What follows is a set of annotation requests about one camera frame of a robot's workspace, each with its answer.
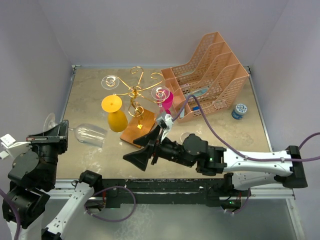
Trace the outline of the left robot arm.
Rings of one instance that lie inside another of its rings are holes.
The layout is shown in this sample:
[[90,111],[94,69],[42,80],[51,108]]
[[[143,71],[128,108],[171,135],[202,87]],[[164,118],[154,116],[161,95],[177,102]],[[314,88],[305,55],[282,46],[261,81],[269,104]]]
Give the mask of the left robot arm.
[[17,142],[11,135],[1,137],[3,159],[14,161],[7,177],[9,192],[3,197],[3,218],[13,240],[63,240],[78,211],[92,196],[103,191],[102,176],[86,170],[81,173],[74,191],[60,212],[42,227],[49,191],[55,188],[58,156],[68,149],[69,121],[63,120],[53,128],[28,135]]

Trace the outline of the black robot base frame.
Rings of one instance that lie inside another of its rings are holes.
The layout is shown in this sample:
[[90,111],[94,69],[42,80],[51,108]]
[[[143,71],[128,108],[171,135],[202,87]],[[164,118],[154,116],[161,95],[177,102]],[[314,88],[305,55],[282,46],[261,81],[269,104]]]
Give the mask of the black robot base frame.
[[235,189],[232,176],[227,173],[223,178],[112,179],[87,170],[79,179],[93,187],[95,197],[101,197],[106,208],[119,208],[122,204],[152,204],[239,209],[241,201],[250,197],[251,191]]

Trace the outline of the yellow plastic wine glass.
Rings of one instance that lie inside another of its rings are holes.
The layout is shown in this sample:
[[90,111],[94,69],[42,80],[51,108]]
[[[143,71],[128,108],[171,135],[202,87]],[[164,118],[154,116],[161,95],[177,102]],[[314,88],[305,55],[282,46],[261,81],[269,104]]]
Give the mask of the yellow plastic wine glass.
[[108,113],[109,128],[116,133],[123,132],[128,126],[128,120],[122,106],[122,99],[117,95],[108,95],[101,102],[102,109]]

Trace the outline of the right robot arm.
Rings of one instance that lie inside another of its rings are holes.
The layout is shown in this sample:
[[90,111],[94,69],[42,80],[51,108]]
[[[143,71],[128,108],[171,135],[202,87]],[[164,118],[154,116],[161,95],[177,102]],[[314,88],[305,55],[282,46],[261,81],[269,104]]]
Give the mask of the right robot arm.
[[170,140],[157,126],[148,134],[134,140],[141,149],[123,156],[138,169],[145,171],[148,162],[158,159],[195,167],[197,173],[214,177],[223,174],[222,190],[228,196],[252,187],[279,183],[288,189],[308,186],[300,152],[297,146],[276,152],[234,152],[230,148],[212,146],[191,133],[183,143]]

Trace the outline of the clear champagne flute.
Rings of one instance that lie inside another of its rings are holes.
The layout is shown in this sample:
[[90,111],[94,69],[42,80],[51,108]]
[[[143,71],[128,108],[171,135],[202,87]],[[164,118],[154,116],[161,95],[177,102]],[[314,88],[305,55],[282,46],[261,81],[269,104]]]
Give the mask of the clear champagne flute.
[[157,105],[156,112],[160,114],[164,111],[163,102],[170,96],[170,90],[165,86],[157,85],[151,90],[151,96]]

